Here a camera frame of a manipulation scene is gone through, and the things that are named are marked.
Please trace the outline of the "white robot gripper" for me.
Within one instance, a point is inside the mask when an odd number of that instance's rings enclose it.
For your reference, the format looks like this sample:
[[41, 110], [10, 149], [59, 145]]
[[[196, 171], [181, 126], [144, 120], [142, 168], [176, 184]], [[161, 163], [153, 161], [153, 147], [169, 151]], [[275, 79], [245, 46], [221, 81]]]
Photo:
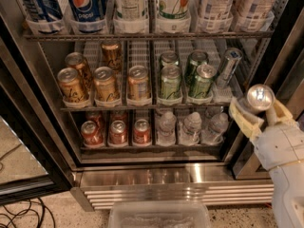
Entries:
[[229, 114], [237, 123], [240, 131], [255, 147], [255, 154], [267, 171], [287, 164], [304, 161], [304, 132], [297, 126], [293, 114], [278, 99], [274, 102], [275, 125], [268, 126], [263, 132], [264, 120], [246, 111], [233, 97]]

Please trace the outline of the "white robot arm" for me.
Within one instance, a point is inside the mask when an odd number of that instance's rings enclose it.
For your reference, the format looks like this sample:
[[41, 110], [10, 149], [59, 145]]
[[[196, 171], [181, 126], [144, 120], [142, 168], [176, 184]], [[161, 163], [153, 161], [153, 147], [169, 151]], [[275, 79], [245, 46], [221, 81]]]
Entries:
[[304, 228], [304, 131], [284, 104], [274, 101], [264, 121], [232, 99], [229, 113], [254, 146], [274, 184], [272, 208], [278, 228]]

